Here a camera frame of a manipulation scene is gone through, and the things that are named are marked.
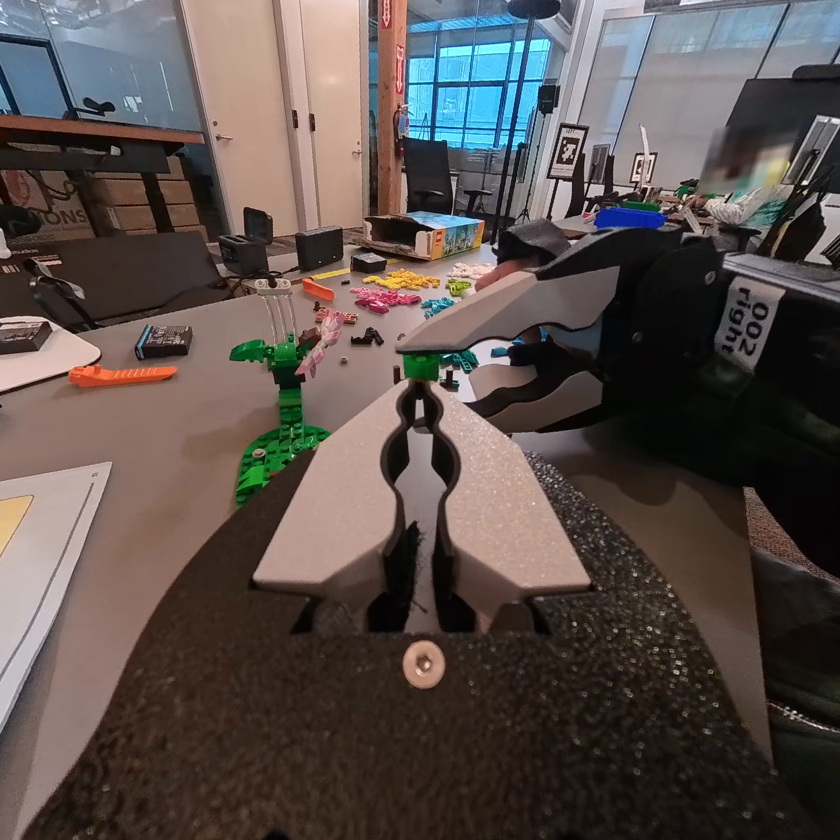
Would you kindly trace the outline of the stack of cardboard boxes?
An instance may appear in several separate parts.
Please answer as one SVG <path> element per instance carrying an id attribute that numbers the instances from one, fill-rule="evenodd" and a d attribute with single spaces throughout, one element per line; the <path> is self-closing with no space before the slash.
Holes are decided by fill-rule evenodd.
<path id="1" fill-rule="evenodd" d="M 129 235 L 153 235 L 168 223 L 176 232 L 206 237 L 183 158 L 167 158 L 169 171 L 159 174 L 96 173 L 93 191 L 110 226 Z"/>

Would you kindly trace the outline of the black office chair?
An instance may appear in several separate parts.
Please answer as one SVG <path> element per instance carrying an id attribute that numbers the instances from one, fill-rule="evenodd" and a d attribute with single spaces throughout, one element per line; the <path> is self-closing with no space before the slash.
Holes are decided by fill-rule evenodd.
<path id="1" fill-rule="evenodd" d="M 403 143 L 406 174 L 406 210 L 450 215 L 454 191 L 445 140 L 407 137 Z"/>

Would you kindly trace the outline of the person's right forearm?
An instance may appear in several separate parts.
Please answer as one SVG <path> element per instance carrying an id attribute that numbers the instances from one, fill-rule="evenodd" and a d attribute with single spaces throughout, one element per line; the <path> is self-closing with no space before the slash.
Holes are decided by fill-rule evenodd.
<path id="1" fill-rule="evenodd" d="M 838 566 L 838 405 L 726 361 L 704 363 L 676 414 L 673 457 L 722 484 L 753 488 L 812 562 Z"/>

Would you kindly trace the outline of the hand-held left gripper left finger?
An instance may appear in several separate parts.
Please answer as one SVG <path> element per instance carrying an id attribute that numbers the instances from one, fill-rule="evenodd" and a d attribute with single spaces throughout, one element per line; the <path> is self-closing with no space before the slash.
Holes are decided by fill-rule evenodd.
<path id="1" fill-rule="evenodd" d="M 404 629 L 417 525 L 396 481 L 416 404 L 417 384 L 396 384 L 314 450 L 253 575 L 258 588 L 341 606 L 366 629 Z"/>

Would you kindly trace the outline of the white door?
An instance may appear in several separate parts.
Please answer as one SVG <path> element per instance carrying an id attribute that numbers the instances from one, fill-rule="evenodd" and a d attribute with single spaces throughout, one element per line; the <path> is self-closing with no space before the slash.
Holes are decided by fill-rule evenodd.
<path id="1" fill-rule="evenodd" d="M 301 2 L 321 226 L 363 221 L 361 4 Z"/>

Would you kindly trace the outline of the wooden pillar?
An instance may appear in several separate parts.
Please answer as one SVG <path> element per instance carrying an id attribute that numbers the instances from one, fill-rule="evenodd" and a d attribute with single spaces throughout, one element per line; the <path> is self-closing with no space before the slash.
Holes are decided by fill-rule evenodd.
<path id="1" fill-rule="evenodd" d="M 403 155 L 397 138 L 404 105 L 407 1 L 377 3 L 377 212 L 399 214 Z"/>

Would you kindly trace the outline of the person's right hand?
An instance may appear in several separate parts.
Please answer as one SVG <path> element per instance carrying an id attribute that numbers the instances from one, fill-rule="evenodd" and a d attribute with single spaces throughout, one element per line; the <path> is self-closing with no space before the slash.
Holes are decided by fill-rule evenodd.
<path id="1" fill-rule="evenodd" d="M 526 268 L 529 268 L 530 264 L 527 260 L 523 259 L 510 259 L 504 262 L 501 262 L 493 269 L 491 272 L 485 274 L 483 277 L 479 278 L 475 285 L 474 289 L 475 292 L 483 291 L 484 289 L 488 288 L 489 286 L 497 283 L 499 280 L 503 279 L 504 277 L 509 276 L 510 274 L 515 274 L 519 271 L 523 271 Z"/>

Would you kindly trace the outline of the black television screen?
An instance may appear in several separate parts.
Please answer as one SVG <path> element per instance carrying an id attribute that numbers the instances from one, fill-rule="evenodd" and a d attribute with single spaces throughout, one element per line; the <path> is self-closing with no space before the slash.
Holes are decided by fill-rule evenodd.
<path id="1" fill-rule="evenodd" d="M 731 111 L 728 138 L 756 145 L 789 141 L 794 156 L 817 116 L 838 118 L 838 77 L 752 79 Z"/>

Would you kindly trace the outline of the black battery charging case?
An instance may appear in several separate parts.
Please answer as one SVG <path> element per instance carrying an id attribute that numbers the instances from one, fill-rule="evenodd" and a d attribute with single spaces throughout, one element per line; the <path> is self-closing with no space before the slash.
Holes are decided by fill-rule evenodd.
<path id="1" fill-rule="evenodd" d="M 223 265 L 240 278 L 256 278 L 269 269 L 267 247 L 274 241 L 273 218 L 267 212 L 244 207 L 243 234 L 220 235 L 217 239 Z"/>

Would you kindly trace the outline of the blue plastic bin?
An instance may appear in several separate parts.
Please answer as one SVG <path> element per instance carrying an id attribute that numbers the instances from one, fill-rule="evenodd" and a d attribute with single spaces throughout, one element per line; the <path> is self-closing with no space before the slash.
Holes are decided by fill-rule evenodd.
<path id="1" fill-rule="evenodd" d="M 623 206 L 603 208 L 595 216 L 596 229 L 605 228 L 646 228 L 660 229 L 665 225 L 666 216 L 659 212 L 633 209 Z"/>

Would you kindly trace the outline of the black desk mat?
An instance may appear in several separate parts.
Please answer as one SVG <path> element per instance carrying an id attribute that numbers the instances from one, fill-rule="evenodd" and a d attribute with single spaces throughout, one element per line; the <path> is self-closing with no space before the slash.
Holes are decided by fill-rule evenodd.
<path id="1" fill-rule="evenodd" d="M 84 290 L 92 320 L 132 320 L 230 300 L 203 237 L 197 232 L 118 235 L 11 245 L 2 260 L 1 316 L 42 317 L 32 298 L 27 261 L 45 263 L 54 277 Z"/>

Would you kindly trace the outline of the pile of magenta lego pieces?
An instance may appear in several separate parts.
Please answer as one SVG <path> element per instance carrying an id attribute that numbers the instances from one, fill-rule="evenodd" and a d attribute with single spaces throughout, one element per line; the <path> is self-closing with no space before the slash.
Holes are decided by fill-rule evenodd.
<path id="1" fill-rule="evenodd" d="M 354 303 L 374 314 L 386 314 L 393 308 L 418 306 L 422 298 L 415 293 L 402 293 L 383 287 L 352 287 Z"/>

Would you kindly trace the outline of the black red small box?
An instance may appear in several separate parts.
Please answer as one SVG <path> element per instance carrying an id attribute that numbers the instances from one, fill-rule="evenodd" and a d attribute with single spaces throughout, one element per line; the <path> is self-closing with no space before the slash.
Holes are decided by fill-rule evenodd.
<path id="1" fill-rule="evenodd" d="M 36 353 L 52 333 L 53 328 L 46 320 L 2 322 L 1 356 Z"/>

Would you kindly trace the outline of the white plastic board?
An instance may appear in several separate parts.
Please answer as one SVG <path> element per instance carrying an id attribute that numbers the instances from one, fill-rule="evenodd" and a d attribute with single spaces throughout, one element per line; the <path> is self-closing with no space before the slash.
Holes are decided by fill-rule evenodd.
<path id="1" fill-rule="evenodd" d="M 30 322 L 47 322 L 51 333 L 37 351 L 2 354 L 2 394 L 66 375 L 74 367 L 92 365 L 100 361 L 102 352 L 98 347 L 47 318 L 19 316 L 1 319 L 4 327 L 17 327 Z"/>

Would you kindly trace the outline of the small green brown lego assembly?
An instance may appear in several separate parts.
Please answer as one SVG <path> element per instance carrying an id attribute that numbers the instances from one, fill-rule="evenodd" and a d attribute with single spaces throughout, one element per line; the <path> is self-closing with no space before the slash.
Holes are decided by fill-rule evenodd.
<path id="1" fill-rule="evenodd" d="M 404 380 L 438 382 L 440 355 L 438 353 L 402 353 L 401 365 L 393 366 L 393 383 Z"/>

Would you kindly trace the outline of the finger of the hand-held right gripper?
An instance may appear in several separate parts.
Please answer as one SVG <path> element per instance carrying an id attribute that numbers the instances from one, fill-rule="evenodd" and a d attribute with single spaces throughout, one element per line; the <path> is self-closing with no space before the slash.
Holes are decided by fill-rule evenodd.
<path id="1" fill-rule="evenodd" d="M 540 280 L 511 273 L 429 318 L 398 340 L 399 354 L 446 354 L 490 339 L 512 340 L 532 327 L 588 329 L 616 294 L 618 266 Z"/>
<path id="2" fill-rule="evenodd" d="M 602 403 L 603 383 L 574 366 L 483 364 L 469 375 L 470 408 L 504 434 L 537 433 Z"/>

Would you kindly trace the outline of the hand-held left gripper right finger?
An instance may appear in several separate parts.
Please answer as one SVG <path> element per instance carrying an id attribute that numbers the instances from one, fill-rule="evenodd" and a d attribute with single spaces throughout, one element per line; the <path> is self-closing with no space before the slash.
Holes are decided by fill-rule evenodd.
<path id="1" fill-rule="evenodd" d="M 423 408 L 444 482 L 432 561 L 441 629 L 480 632 L 511 604 L 590 590 L 520 447 L 440 385 L 425 386 Z"/>

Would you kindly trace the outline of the black charger box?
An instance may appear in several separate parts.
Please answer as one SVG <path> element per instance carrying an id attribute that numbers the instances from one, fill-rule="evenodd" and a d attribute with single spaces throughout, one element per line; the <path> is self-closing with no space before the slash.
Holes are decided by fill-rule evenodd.
<path id="1" fill-rule="evenodd" d="M 295 234 L 297 267 L 309 272 L 343 260 L 343 228 L 327 226 Z"/>

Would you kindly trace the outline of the pile of yellow lego pieces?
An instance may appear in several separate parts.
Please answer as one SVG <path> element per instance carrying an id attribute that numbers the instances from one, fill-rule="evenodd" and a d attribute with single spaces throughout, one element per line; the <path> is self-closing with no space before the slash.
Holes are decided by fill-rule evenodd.
<path id="1" fill-rule="evenodd" d="M 371 275 L 362 279 L 366 286 L 377 286 L 390 291 L 409 290 L 419 291 L 424 288 L 438 288 L 441 280 L 416 273 L 409 269 L 399 269 L 387 273 L 385 276 Z"/>

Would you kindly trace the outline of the large fiducial marker sign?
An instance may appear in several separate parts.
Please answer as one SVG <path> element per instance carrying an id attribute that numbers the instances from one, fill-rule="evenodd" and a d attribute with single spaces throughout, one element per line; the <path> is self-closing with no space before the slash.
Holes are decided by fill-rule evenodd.
<path id="1" fill-rule="evenodd" d="M 570 182 L 585 147 L 589 127 L 562 122 L 558 128 L 546 177 Z"/>

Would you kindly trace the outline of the lego set cardboard box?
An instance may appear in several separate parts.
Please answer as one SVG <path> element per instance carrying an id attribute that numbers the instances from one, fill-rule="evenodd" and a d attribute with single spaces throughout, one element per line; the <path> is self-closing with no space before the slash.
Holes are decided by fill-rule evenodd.
<path id="1" fill-rule="evenodd" d="M 480 247 L 482 219 L 425 211 L 366 217 L 350 243 L 408 259 L 433 261 Z"/>

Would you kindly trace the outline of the wooden standing desk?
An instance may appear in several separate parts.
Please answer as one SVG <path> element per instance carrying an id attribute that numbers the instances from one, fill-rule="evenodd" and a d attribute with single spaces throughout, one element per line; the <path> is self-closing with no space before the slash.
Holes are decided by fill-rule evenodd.
<path id="1" fill-rule="evenodd" d="M 159 174 L 167 158 L 189 144 L 204 144 L 202 132 L 109 122 L 53 119 L 17 114 L 1 116 L 2 172 L 62 172 L 79 195 L 93 234 L 112 237 L 113 229 L 93 191 L 96 173 Z M 174 233 L 168 223 L 159 234 Z"/>

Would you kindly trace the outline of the lego instruction booklet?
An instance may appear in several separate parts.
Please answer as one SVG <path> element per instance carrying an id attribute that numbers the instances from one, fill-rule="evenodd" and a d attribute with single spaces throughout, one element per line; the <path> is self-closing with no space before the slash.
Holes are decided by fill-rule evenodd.
<path id="1" fill-rule="evenodd" d="M 1 483 L 1 729 L 44 646 L 112 462 Z"/>

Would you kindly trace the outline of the green lego plant model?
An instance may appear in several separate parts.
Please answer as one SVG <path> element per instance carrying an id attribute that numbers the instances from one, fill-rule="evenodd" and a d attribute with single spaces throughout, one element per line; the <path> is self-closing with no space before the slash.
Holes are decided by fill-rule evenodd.
<path id="1" fill-rule="evenodd" d="M 229 359 L 266 368 L 278 389 L 279 419 L 278 426 L 257 437 L 240 460 L 234 493 L 236 508 L 242 508 L 274 475 L 329 436 L 327 430 L 306 424 L 302 386 L 314 377 L 343 328 L 337 322 L 324 322 L 299 331 L 291 302 L 291 282 L 278 274 L 256 279 L 255 290 L 266 304 L 271 341 L 241 343 L 231 349 Z"/>

